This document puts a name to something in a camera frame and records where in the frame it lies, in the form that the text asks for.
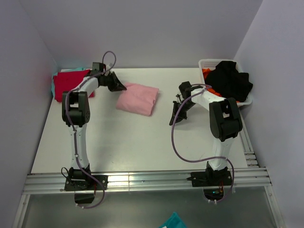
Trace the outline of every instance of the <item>white table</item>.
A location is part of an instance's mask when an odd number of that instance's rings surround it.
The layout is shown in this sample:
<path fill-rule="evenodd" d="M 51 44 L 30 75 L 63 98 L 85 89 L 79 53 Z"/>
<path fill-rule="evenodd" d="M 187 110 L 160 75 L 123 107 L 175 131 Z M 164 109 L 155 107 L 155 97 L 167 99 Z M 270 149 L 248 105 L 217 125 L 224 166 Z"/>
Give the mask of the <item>white table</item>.
<path fill-rule="evenodd" d="M 160 89 L 151 117 L 116 110 L 119 92 L 106 87 L 89 98 L 91 119 L 87 126 L 87 154 L 93 172 L 169 171 L 204 169 L 207 162 L 186 163 L 174 153 L 169 121 L 178 86 L 184 81 L 201 83 L 198 68 L 115 69 L 122 83 L 134 82 Z M 197 160 L 213 156 L 213 136 L 209 113 L 196 105 L 175 127 L 175 143 L 179 153 Z M 238 136 L 229 158 L 235 168 L 247 168 L 244 150 Z M 61 103 L 53 100 L 35 157 L 32 173 L 59 173 L 69 169 L 71 142 L 68 127 L 61 118 Z"/>

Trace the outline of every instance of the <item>white plastic laundry basket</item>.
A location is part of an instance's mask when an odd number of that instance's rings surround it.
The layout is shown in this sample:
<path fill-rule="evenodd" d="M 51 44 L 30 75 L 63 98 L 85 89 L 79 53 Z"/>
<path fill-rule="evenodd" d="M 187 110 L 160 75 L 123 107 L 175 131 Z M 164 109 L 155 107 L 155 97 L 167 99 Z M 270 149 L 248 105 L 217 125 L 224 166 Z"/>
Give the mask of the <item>white plastic laundry basket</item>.
<path fill-rule="evenodd" d="M 210 70 L 214 70 L 215 67 L 221 62 L 221 61 L 232 61 L 230 59 L 201 59 L 199 61 L 199 69 L 200 69 L 200 77 L 201 77 L 201 80 L 202 80 L 202 83 L 204 84 L 205 83 L 205 80 L 204 80 L 204 75 L 203 75 L 203 71 L 202 69 L 210 69 Z M 238 72 L 243 72 L 241 66 L 237 63 L 237 70 Z M 213 93 L 210 93 L 208 91 L 206 91 L 205 93 L 209 93 L 210 96 L 214 96 L 214 97 L 218 97 L 216 95 L 214 95 Z M 237 105 L 240 107 L 240 106 L 243 106 L 243 105 L 249 105 L 252 103 L 252 96 L 251 94 L 249 93 L 249 95 L 247 96 L 247 99 L 246 101 L 244 102 L 239 102 Z"/>

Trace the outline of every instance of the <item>white wall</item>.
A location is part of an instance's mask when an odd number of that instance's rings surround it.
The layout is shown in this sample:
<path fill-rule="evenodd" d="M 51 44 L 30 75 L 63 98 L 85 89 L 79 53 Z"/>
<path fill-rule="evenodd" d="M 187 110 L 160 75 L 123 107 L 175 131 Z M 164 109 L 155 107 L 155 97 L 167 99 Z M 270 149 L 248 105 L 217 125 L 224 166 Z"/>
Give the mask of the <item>white wall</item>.
<path fill-rule="evenodd" d="M 245 122 L 288 227 L 304 224 L 304 1 L 264 0 L 235 59 L 250 74 Z"/>
<path fill-rule="evenodd" d="M 262 0 L 20 0 L 58 65 L 197 67 L 233 58 Z"/>
<path fill-rule="evenodd" d="M 50 101 L 56 64 L 17 0 L 0 6 L 0 226 L 11 227 Z"/>

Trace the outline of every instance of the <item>blue cloth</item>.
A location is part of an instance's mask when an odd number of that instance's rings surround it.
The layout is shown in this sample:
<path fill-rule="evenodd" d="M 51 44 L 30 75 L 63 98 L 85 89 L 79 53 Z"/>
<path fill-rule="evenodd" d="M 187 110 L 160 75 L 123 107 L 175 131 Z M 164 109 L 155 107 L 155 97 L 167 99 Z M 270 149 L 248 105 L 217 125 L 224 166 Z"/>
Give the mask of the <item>blue cloth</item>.
<path fill-rule="evenodd" d="M 185 223 L 180 219 L 179 215 L 174 212 L 171 217 L 159 228 L 187 228 Z"/>
<path fill-rule="evenodd" d="M 85 68 L 83 67 L 78 67 L 76 69 L 71 69 L 71 70 L 67 70 L 65 72 L 71 72 L 71 71 L 83 71 L 83 70 L 86 70 Z M 53 98 L 55 98 L 55 85 L 54 85 L 54 76 L 57 76 L 58 73 L 55 73 L 52 75 L 52 87 L 51 87 L 51 90 L 52 90 L 52 94 L 53 94 Z"/>

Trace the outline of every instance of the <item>pink cloth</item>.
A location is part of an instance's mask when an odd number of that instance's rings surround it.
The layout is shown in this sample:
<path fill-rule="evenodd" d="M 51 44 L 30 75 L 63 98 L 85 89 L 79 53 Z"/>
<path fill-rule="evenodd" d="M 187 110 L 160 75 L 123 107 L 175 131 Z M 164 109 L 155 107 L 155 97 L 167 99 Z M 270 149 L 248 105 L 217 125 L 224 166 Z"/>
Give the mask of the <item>pink cloth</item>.
<path fill-rule="evenodd" d="M 152 115 L 159 89 L 134 83 L 125 83 L 127 90 L 120 94 L 116 108 L 145 116 Z"/>

